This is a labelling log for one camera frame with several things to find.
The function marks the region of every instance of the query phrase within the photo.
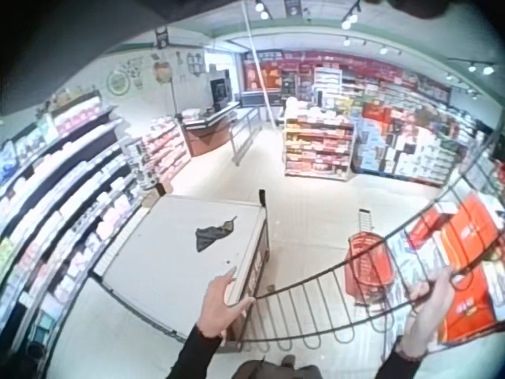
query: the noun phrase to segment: red shopping basket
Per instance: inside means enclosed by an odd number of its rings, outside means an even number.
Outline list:
[[[385,288],[393,284],[395,273],[382,237],[362,231],[349,238],[347,259],[373,247],[367,253],[346,265],[346,292],[358,301],[376,301],[382,298]]]

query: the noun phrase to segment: tiled floor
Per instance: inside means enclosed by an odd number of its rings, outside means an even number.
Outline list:
[[[358,231],[359,208],[371,211],[374,231],[385,235],[437,194],[436,189],[426,186],[368,175],[358,175],[346,183],[286,178],[282,135],[270,130],[260,133],[240,167],[231,163],[231,157],[231,147],[225,145],[194,159],[174,180],[174,193],[204,199],[257,201],[258,189],[267,191],[271,260],[264,273],[262,291],[268,284],[284,287],[342,261],[347,239]],[[337,275],[342,280],[341,272]],[[335,285],[324,281],[322,286]],[[308,287],[307,291],[311,298],[316,297],[311,296],[316,287]],[[293,296],[295,301],[304,301],[303,293],[294,292]],[[352,317],[365,316],[360,314],[362,310],[352,307],[350,299],[346,303]],[[314,302],[313,313],[318,325],[330,328],[322,306],[321,301]],[[332,315],[339,316],[336,322],[345,322],[341,301],[330,300],[329,308]],[[279,314],[275,306],[272,313]],[[313,328],[310,314],[301,314],[300,320],[304,331]],[[271,325],[266,322],[264,327],[271,334]],[[260,332],[260,324],[256,323],[256,328]],[[297,356],[297,364],[318,365],[325,378],[373,377],[380,364],[383,336],[369,324],[356,327],[354,332],[349,344],[337,343],[332,334],[321,336],[321,346],[316,350],[308,349],[303,340],[295,340],[291,353]],[[337,337],[348,340],[350,333],[341,331]],[[312,337],[305,342],[314,347],[319,340]],[[433,355],[423,363],[417,377],[471,378],[477,372],[478,377],[488,377],[481,367],[492,368],[495,360],[503,356],[502,346],[503,337],[494,335]],[[267,360],[278,362],[285,354],[282,349],[287,347],[287,342],[280,346],[248,344],[241,354],[217,355],[208,377],[231,377],[242,362],[263,358],[265,354]],[[170,371],[180,348],[180,343],[130,314],[89,280],[62,331],[48,377],[162,378]]]

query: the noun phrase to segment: orange box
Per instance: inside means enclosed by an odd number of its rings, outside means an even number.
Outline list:
[[[409,233],[409,244],[413,249],[420,249],[431,237],[434,231],[439,230],[451,215],[439,212],[433,206],[419,217],[416,225]]]
[[[458,213],[443,225],[440,239],[450,264],[460,269],[474,262],[498,235],[489,211],[475,194],[470,194]]]
[[[456,288],[452,306],[439,326],[438,340],[442,343],[461,342],[496,323],[481,266],[461,280]]]

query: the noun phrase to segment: hand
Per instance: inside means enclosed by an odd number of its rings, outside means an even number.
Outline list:
[[[425,354],[428,343],[451,308],[455,299],[455,290],[451,284],[454,271],[454,267],[447,266],[438,278],[430,278],[435,282],[432,294],[410,312],[404,336],[398,345],[398,349],[408,357],[417,358]],[[429,282],[418,283],[410,292],[410,300],[418,301],[429,291]]]
[[[207,288],[200,318],[196,326],[207,338],[215,338],[226,331],[231,323],[240,316],[256,300],[250,296],[244,297],[238,304],[227,306],[224,302],[224,294],[229,284],[234,281],[237,271],[233,267],[223,276],[216,276]]]

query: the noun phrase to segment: white pole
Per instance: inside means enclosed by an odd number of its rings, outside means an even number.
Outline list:
[[[260,77],[261,90],[263,91],[263,96],[265,98],[265,104],[267,105],[268,116],[271,121],[272,127],[275,129],[275,119],[271,112],[270,101],[268,101],[267,89],[265,88],[265,83],[263,81],[263,75],[261,75],[260,62],[258,61],[258,55],[256,54],[256,48],[254,47],[253,35],[251,34],[251,25],[249,24],[249,15],[247,14],[247,4],[245,0],[242,0],[242,12],[244,14],[245,27],[247,29],[247,34],[249,35],[249,42],[251,43],[252,56],[254,57],[254,63],[256,64],[256,71]]]

